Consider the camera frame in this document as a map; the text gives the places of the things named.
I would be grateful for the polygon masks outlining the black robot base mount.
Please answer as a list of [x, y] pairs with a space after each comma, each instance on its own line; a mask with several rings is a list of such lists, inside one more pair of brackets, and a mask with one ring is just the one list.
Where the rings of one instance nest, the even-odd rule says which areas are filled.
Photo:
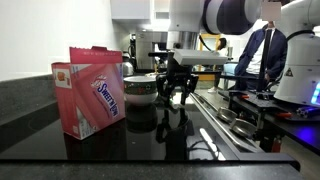
[[263, 150], [279, 152], [281, 140], [287, 136], [303, 147], [320, 154], [319, 108], [276, 100], [267, 93], [220, 91], [229, 108], [248, 112], [257, 118], [256, 140]]

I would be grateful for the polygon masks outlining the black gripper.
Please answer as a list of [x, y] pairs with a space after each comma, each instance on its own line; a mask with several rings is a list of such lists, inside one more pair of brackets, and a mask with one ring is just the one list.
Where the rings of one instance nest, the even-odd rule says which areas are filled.
[[199, 79], [197, 75], [192, 73], [192, 67], [179, 65], [173, 58], [173, 52], [151, 52], [149, 56], [167, 61], [167, 67], [156, 76], [158, 94], [162, 98], [167, 98], [166, 88], [181, 87], [180, 103], [184, 105], [189, 94], [195, 91]]

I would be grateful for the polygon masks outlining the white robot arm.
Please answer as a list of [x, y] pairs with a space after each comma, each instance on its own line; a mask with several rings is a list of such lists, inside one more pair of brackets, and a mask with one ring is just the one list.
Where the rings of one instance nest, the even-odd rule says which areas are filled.
[[[264, 0], [170, 0], [169, 66], [157, 80], [159, 95], [168, 100], [175, 87], [192, 76], [193, 65], [225, 61], [195, 49], [199, 33], [242, 35], [267, 12], [265, 4]], [[320, 39], [313, 28], [320, 24], [320, 0], [294, 0], [268, 13], [276, 16], [276, 27], [288, 44], [275, 98], [319, 107]]]

